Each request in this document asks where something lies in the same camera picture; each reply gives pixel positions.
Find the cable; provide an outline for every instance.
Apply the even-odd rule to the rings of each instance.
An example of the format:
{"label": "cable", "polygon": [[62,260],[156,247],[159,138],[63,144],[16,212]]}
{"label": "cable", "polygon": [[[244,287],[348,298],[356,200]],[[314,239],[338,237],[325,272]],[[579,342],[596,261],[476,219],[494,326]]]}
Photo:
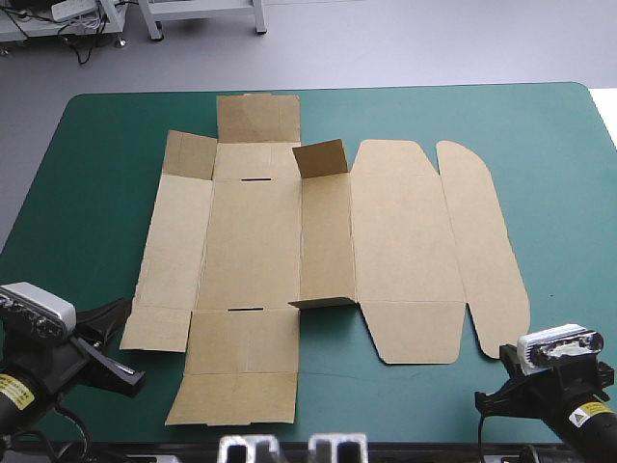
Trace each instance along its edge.
{"label": "cable", "polygon": [[482,449],[482,429],[484,427],[484,420],[486,419],[485,415],[480,417],[480,422],[478,423],[478,458],[480,463],[486,463],[486,459],[484,458],[484,450]]}
{"label": "cable", "polygon": [[[70,410],[68,410],[62,405],[61,403],[62,399],[63,399],[63,396],[58,395],[58,399],[56,401],[56,404],[54,405],[54,411],[58,415],[73,422],[73,424],[77,426],[77,429],[79,429],[79,432],[81,433],[81,436],[83,439],[84,446],[82,448],[81,455],[77,459],[77,462],[83,462],[86,460],[86,458],[88,457],[88,454],[90,453],[90,450],[92,447],[93,436],[90,433],[90,430],[88,429],[84,421],[81,418],[79,418],[74,412],[71,412]],[[70,445],[61,450],[60,454],[58,455],[59,460],[62,457],[62,455],[68,450],[69,447]]]}
{"label": "cable", "polygon": [[56,455],[54,448],[51,446],[51,442],[49,442],[49,439],[47,439],[47,436],[45,436],[41,431],[38,431],[36,429],[18,431],[11,437],[11,442],[17,441],[21,437],[24,437],[24,436],[36,437],[42,443],[43,450],[45,454],[51,460],[51,463],[60,463],[58,455]]}
{"label": "cable", "polygon": [[21,26],[19,24],[17,24],[17,21],[15,21],[14,17],[12,16],[12,14],[7,12],[5,9],[2,9],[2,11],[5,13],[6,16],[9,17],[9,19],[15,25],[15,27],[17,29],[19,29],[19,32],[23,35],[23,37],[25,39],[30,39],[30,36],[28,34],[26,34],[23,29],[21,29]]}
{"label": "cable", "polygon": [[[86,63],[88,63],[90,61],[90,58],[93,54],[93,50],[98,46],[98,40],[100,39],[101,34],[103,34],[103,32],[105,31],[105,27],[107,26],[107,22],[108,22],[108,18],[105,15],[103,17],[103,19],[101,20],[101,18],[103,17],[103,13],[100,10],[100,6],[98,7],[98,25],[96,27],[96,32],[94,33],[94,39],[90,45],[90,47],[88,48],[88,54],[86,55],[86,58],[82,58],[81,53],[79,53],[79,49],[77,48],[77,46],[75,44],[72,43],[68,43],[68,47],[73,51],[73,53],[75,53],[75,56],[77,57],[77,63],[79,64],[79,66],[84,66]],[[58,31],[58,35],[60,35],[60,33],[65,29],[66,27],[62,27],[59,31]]]}

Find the cardboard flap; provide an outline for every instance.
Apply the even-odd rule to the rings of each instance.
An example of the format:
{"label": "cardboard flap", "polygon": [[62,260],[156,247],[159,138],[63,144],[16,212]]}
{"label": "cardboard flap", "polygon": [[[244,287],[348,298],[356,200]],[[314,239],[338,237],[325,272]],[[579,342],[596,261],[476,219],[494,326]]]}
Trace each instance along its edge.
{"label": "cardboard flap", "polygon": [[298,298],[300,190],[300,180],[217,180],[198,311]]}
{"label": "cardboard flap", "polygon": [[453,142],[439,142],[437,154],[473,324],[484,353],[498,358],[529,329],[523,278],[484,162]]}
{"label": "cardboard flap", "polygon": [[293,422],[298,373],[188,374],[166,424]]}
{"label": "cardboard flap", "polygon": [[219,141],[300,142],[300,98],[297,95],[219,96]]}
{"label": "cardboard flap", "polygon": [[352,167],[354,177],[437,176],[420,145],[408,140],[364,140]]}
{"label": "cardboard flap", "polygon": [[220,143],[215,180],[299,178],[293,143]]}
{"label": "cardboard flap", "polygon": [[[185,350],[211,197],[211,180],[161,176],[122,348]],[[157,316],[161,327],[170,321],[168,331],[156,327]]]}
{"label": "cardboard flap", "polygon": [[126,321],[120,349],[184,352],[191,323],[190,311],[164,307],[140,307]]}
{"label": "cardboard flap", "polygon": [[302,178],[349,172],[343,141],[340,139],[294,148],[293,153]]}
{"label": "cardboard flap", "polygon": [[459,356],[464,302],[369,302],[362,314],[387,364],[451,364]]}
{"label": "cardboard flap", "polygon": [[216,147],[216,138],[170,130],[167,134],[163,172],[211,180]]}
{"label": "cardboard flap", "polygon": [[440,179],[413,175],[425,171],[423,151],[382,140],[362,143],[358,157],[351,175],[358,301],[464,302]]}
{"label": "cardboard flap", "polygon": [[298,311],[207,311],[193,314],[185,374],[295,372]]}
{"label": "cardboard flap", "polygon": [[347,174],[302,181],[301,266],[302,301],[320,299],[325,305],[333,305],[341,298],[355,300],[351,189]]}

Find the cardboard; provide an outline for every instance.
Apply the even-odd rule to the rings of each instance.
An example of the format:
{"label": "cardboard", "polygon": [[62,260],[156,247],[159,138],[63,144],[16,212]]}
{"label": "cardboard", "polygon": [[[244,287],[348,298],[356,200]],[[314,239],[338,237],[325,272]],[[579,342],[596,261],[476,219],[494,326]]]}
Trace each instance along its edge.
{"label": "cardboard", "polygon": [[170,131],[122,348],[183,351],[167,424],[293,422],[298,309],[359,304],[389,364],[451,363],[469,303],[481,346],[528,301],[491,176],[409,141],[301,147],[295,95],[218,100],[219,140]]}
{"label": "cardboard", "polygon": [[438,143],[437,156],[475,331],[482,351],[498,358],[500,345],[516,345],[529,329],[523,277],[484,162],[446,141]]}
{"label": "cardboard", "polygon": [[[326,155],[345,159],[339,141],[294,152],[299,164]],[[310,191],[306,184],[314,178],[303,179],[305,300],[293,305],[305,309],[355,300],[388,364],[454,362],[467,303],[480,346],[491,357],[529,327],[523,279],[488,169],[473,152],[452,142],[440,142],[438,154],[439,174],[415,142],[367,140],[349,176],[319,173],[326,177],[319,178],[318,201],[311,200],[313,192],[305,197]],[[342,185],[347,177],[349,198],[326,194],[328,181]],[[330,225],[317,246],[312,229],[321,229],[304,224],[331,224],[333,211],[341,223],[351,217],[352,231],[348,236],[343,227]],[[353,250],[353,263],[347,263],[349,254],[342,257],[329,249],[331,241],[338,241],[339,251]],[[355,270],[353,289],[335,277],[345,266]],[[312,287],[305,282],[324,277],[335,281],[328,280],[327,294],[305,289]],[[328,294],[333,297],[323,300]]]}
{"label": "cardboard", "polygon": [[161,176],[122,349],[186,350],[211,198],[210,180]]}
{"label": "cardboard", "polygon": [[293,422],[298,311],[195,313],[185,376],[166,424]]}
{"label": "cardboard", "polygon": [[219,96],[219,142],[300,142],[297,95]]}

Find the green table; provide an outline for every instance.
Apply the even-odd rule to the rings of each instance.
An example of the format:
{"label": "green table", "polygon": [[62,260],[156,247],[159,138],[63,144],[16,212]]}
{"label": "green table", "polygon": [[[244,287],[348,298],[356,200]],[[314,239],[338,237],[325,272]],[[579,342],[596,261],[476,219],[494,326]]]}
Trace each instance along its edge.
{"label": "green table", "polygon": [[[607,337],[617,364],[617,156],[578,84],[282,92],[300,95],[303,143],[342,138],[350,161],[362,139],[474,149],[490,167],[532,307],[532,329],[577,322]],[[81,95],[67,106],[0,256],[0,283],[29,281],[86,310],[130,296],[170,128],[216,136],[215,93]],[[112,354],[148,373],[135,399],[85,387],[67,405],[97,440],[203,441],[223,433],[362,431],[372,441],[473,442],[473,392],[504,380],[484,358],[469,317],[450,366],[382,364],[353,308],[302,316],[295,424],[164,427],[184,356]],[[52,437],[76,437],[60,418]],[[492,419],[487,440],[553,441],[538,422]]]}

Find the metal bracket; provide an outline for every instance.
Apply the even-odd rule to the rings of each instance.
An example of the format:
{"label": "metal bracket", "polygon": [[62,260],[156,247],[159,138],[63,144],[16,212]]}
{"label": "metal bracket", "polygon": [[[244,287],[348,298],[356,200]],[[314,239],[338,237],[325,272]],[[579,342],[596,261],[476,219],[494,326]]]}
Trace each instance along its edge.
{"label": "metal bracket", "polygon": [[[244,448],[244,462],[232,461],[229,457],[231,448]],[[219,442],[217,463],[286,463],[281,453],[281,446],[272,435],[224,436]]]}
{"label": "metal bracket", "polygon": [[311,463],[368,463],[366,435],[313,434],[308,440],[308,455]]}

